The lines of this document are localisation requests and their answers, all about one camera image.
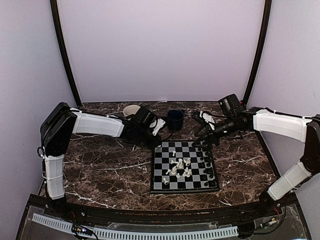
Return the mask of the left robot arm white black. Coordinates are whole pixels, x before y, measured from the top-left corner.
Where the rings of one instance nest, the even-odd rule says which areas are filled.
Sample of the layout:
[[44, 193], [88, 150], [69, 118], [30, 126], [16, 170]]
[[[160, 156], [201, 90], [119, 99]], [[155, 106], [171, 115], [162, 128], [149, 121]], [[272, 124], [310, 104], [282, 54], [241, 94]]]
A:
[[153, 149], [162, 143], [159, 131], [165, 125], [163, 118], [143, 106], [135, 114], [120, 117], [90, 113], [60, 102], [40, 126], [41, 145], [37, 150], [42, 158], [45, 195], [51, 210], [60, 218], [71, 213], [65, 195], [63, 164], [72, 136], [108, 136]]

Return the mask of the black silver chess board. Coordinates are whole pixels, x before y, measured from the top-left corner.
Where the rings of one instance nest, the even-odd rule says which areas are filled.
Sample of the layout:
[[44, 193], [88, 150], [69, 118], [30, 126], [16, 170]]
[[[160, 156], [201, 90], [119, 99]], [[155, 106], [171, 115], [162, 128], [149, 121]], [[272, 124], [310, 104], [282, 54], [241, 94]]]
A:
[[192, 147], [193, 141], [164, 141], [152, 152], [150, 192], [182, 194], [218, 192], [212, 147]]

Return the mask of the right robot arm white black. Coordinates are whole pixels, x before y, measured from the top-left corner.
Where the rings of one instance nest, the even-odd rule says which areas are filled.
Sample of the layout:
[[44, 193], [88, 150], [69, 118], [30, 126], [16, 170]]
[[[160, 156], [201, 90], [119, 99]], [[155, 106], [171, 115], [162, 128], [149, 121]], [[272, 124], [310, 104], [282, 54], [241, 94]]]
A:
[[304, 146], [303, 154], [281, 177], [270, 184], [259, 195], [255, 213], [266, 217], [275, 204], [287, 194], [299, 189], [320, 172], [320, 116], [300, 116], [272, 110], [268, 107], [247, 108], [235, 94], [218, 101], [223, 115], [216, 121], [216, 115], [205, 110], [194, 110], [191, 116], [201, 126], [193, 145], [201, 142], [219, 146], [220, 139], [239, 131], [267, 133], [299, 142]]

